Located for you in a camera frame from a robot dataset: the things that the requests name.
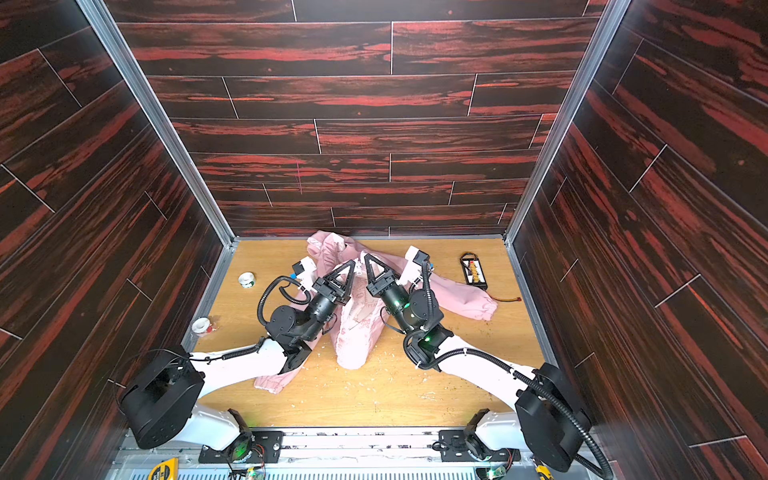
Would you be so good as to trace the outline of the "pink zip jacket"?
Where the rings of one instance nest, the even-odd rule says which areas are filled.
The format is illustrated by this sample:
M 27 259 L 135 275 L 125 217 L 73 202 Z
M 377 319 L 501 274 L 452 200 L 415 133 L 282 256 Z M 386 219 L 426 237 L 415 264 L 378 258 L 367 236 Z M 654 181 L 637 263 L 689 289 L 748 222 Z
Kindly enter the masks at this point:
M 348 370 L 358 369 L 365 364 L 384 329 L 384 302 L 372 297 L 366 288 L 363 255 L 370 252 L 397 273 L 406 267 L 406 259 L 372 251 L 350 237 L 321 230 L 310 236 L 307 243 L 308 255 L 314 260 L 319 276 L 330 273 L 349 260 L 355 262 L 351 298 L 346 305 L 336 309 L 330 337 L 339 366 Z M 498 308 L 498 303 L 477 287 L 438 275 L 433 275 L 430 283 L 440 307 L 455 314 L 489 321 Z

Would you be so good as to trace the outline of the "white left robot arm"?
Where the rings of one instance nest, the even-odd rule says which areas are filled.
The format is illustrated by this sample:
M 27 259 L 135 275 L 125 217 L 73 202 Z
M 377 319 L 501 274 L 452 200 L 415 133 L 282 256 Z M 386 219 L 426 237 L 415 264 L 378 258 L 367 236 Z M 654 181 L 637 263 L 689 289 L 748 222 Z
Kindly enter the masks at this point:
M 252 431 L 233 409 L 217 411 L 200 398 L 258 377 L 299 369 L 350 297 L 355 263 L 349 260 L 317 278 L 304 299 L 290 297 L 271 317 L 257 316 L 266 329 L 258 343 L 219 352 L 162 350 L 126 385 L 118 409 L 126 417 L 137 446 L 150 450 L 183 441 L 226 451 L 231 459 L 248 457 Z

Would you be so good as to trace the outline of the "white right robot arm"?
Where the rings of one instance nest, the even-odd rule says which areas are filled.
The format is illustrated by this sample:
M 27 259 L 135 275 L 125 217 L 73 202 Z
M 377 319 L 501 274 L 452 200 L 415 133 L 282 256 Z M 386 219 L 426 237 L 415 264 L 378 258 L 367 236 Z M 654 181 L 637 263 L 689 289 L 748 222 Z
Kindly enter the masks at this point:
M 573 463 L 601 479 L 613 478 L 607 457 L 590 434 L 585 404 L 557 367 L 502 360 L 443 326 L 428 254 L 410 248 L 401 273 L 373 254 L 362 260 L 367 289 L 396 320 L 404 353 L 416 368 L 461 378 L 509 406 L 507 412 L 481 409 L 466 425 L 463 449 L 471 458 L 489 461 L 501 451 L 528 451 L 541 478 L 549 470 L 566 472 Z

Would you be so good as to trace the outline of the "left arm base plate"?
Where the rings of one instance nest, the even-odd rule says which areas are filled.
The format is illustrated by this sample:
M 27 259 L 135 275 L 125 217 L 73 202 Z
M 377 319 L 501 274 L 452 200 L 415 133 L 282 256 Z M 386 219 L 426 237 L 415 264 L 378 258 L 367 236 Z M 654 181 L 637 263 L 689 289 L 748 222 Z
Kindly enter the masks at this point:
M 223 450 L 204 445 L 200 451 L 200 464 L 262 464 L 277 463 L 283 445 L 283 431 L 252 430 L 241 433 Z

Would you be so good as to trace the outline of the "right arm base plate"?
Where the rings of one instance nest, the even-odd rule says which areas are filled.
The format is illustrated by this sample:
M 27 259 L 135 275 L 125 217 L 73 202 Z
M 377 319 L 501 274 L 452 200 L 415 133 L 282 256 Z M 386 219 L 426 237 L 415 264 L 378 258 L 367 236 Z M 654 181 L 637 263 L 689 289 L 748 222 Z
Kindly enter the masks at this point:
M 514 464 L 522 458 L 517 449 L 491 451 L 479 440 L 467 440 L 463 429 L 448 429 L 438 432 L 438 439 L 431 448 L 438 452 L 443 463 L 456 462 L 504 462 Z

